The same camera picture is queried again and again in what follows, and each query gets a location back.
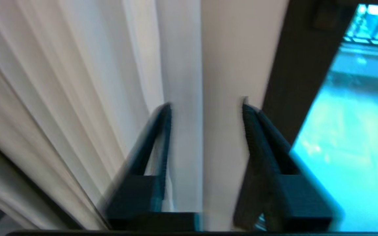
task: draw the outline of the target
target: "glass door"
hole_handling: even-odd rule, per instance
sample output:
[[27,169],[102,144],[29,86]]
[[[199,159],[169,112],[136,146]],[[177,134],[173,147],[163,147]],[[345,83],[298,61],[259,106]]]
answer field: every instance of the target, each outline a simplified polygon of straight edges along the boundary
[[335,230],[378,231],[378,5],[351,19],[291,152],[339,204]]

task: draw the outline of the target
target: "white curtain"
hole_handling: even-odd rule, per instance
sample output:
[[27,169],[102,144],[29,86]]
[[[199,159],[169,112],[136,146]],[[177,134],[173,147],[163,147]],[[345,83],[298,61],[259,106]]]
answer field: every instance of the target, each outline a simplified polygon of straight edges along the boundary
[[[97,207],[171,101],[169,210],[201,211],[200,32],[198,0],[0,0],[0,150],[82,227],[106,229]],[[28,225],[63,227],[44,220]]]

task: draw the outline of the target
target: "curtain fold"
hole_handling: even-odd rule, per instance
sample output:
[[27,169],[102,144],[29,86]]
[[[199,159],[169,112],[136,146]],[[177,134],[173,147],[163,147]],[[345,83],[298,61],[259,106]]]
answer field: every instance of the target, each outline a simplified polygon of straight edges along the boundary
[[[0,151],[85,229],[107,229],[98,210],[165,101],[165,206],[201,211],[201,95],[198,0],[0,0]],[[9,191],[24,227],[65,227]]]

